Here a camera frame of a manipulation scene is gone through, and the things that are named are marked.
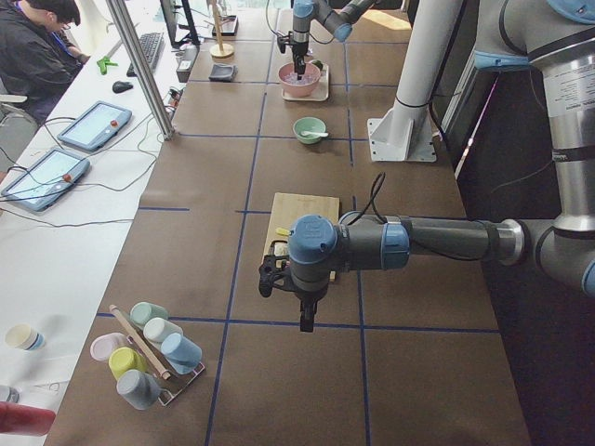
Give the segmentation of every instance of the red object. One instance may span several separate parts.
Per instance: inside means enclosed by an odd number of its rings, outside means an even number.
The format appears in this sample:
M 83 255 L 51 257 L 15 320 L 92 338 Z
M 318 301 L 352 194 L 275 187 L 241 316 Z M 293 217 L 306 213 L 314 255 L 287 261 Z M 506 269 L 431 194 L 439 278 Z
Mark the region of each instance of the red object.
M 0 433 L 41 437 L 49 432 L 56 414 L 49 409 L 0 402 Z

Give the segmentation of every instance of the keyboard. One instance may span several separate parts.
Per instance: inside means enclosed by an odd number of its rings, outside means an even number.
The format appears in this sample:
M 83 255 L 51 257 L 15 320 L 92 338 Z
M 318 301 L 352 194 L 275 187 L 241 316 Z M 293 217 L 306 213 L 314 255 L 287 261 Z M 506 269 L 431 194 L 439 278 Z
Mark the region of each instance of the keyboard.
M 139 42 L 142 52 L 145 54 L 145 59 L 147 60 L 147 63 L 149 63 L 149 67 L 151 70 L 154 70 L 157 66 L 157 60 L 159 60 L 159 56 L 161 56 L 161 50 L 164 47 L 164 34 L 146 33 L 139 38 Z M 134 77 L 136 75 L 137 74 L 134 72 L 134 67 L 131 63 L 126 71 L 126 76 Z

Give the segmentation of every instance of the green bowl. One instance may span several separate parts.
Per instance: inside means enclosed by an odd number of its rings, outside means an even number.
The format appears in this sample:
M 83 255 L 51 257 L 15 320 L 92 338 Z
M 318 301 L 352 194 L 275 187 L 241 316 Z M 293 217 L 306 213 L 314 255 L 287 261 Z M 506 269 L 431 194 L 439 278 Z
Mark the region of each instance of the green bowl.
M 311 116 L 300 118 L 294 122 L 294 135 L 296 135 L 297 140 L 302 144 L 315 144 L 320 141 L 322 137 L 304 137 L 301 135 L 301 132 L 304 130 L 323 133 L 326 131 L 326 124 L 324 121 Z

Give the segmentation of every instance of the cup holder stand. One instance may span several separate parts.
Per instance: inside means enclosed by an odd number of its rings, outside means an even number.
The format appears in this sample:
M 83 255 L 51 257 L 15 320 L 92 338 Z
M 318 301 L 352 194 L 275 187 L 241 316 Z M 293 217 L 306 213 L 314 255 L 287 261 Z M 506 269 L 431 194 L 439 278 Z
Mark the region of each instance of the cup holder stand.
M 142 355 L 151 369 L 152 375 L 161 385 L 162 391 L 159 395 L 159 402 L 162 406 L 167 406 L 177 398 L 196 378 L 206 370 L 201 362 L 188 374 L 176 374 L 169 370 L 164 364 L 167 359 L 160 351 L 150 347 L 142 333 L 130 322 L 130 316 L 115 305 L 110 305 L 110 312 L 115 316 L 126 331 L 126 338 L 134 349 Z

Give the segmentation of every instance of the yellow cup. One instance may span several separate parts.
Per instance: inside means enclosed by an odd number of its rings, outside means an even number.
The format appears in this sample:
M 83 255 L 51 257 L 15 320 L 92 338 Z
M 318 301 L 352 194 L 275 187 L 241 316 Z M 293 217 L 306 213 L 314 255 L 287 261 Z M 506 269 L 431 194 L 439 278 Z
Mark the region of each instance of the yellow cup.
M 114 350 L 108 359 L 108 365 L 116 380 L 131 369 L 147 372 L 147 360 L 145 360 L 145 357 L 130 347 L 120 347 Z

